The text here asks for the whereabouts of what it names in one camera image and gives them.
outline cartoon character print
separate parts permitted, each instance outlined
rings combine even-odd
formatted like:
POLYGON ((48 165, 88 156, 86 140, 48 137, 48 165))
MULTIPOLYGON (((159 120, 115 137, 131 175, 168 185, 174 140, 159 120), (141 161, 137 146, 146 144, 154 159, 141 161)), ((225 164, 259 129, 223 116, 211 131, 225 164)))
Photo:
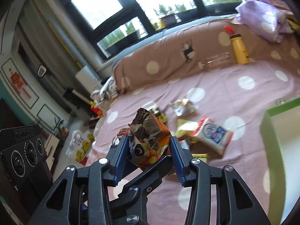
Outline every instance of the cartoon character print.
POLYGON ((188 40, 185 43, 182 43, 181 45, 182 45, 181 51, 186 59, 186 62, 187 63, 191 62, 195 55, 192 40, 188 40))
POLYGON ((157 151, 152 149, 149 143, 142 143, 134 136, 133 142, 130 143, 128 160, 134 160, 134 164, 138 166, 150 166, 158 157, 157 151))

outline green box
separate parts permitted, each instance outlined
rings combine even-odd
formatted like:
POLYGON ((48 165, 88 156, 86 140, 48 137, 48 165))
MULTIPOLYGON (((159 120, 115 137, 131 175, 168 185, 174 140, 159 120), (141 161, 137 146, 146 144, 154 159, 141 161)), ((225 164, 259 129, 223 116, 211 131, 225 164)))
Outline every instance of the green box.
POLYGON ((300 195, 300 98, 267 109, 260 133, 270 170, 268 218, 279 225, 300 195))

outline yellow snack bag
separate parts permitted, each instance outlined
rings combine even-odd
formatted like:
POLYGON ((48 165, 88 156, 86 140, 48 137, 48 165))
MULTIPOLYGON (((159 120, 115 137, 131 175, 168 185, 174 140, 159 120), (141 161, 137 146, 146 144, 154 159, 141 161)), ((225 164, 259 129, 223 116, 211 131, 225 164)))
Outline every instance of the yellow snack bag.
POLYGON ((198 122, 193 122, 185 119, 178 119, 178 127, 175 136, 178 138, 178 140, 187 140, 188 144, 194 144, 198 142, 198 139, 195 137, 191 137, 191 134, 196 130, 198 125, 198 122))

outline purple cloth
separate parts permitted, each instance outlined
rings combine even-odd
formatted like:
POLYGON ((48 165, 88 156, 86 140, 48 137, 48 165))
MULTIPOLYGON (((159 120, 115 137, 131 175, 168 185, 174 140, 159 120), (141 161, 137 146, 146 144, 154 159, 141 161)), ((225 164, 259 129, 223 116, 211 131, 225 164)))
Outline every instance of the purple cloth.
POLYGON ((240 23, 270 42, 281 42, 285 33, 293 33, 286 14, 268 0, 247 0, 235 8, 240 23))

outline plastic bag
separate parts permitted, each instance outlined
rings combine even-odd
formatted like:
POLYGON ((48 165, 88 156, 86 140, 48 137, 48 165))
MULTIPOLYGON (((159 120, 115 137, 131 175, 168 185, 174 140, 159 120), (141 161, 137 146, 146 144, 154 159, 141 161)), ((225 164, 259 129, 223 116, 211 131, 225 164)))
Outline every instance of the plastic bag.
POLYGON ((179 141, 186 140, 189 145, 194 144, 198 142, 198 139, 192 137, 191 134, 197 129, 198 125, 198 122, 193 122, 185 119, 178 119, 178 127, 174 136, 176 136, 179 141))
POLYGON ((186 116, 198 109, 198 106, 193 104, 189 99, 180 99, 170 103, 176 116, 186 116))

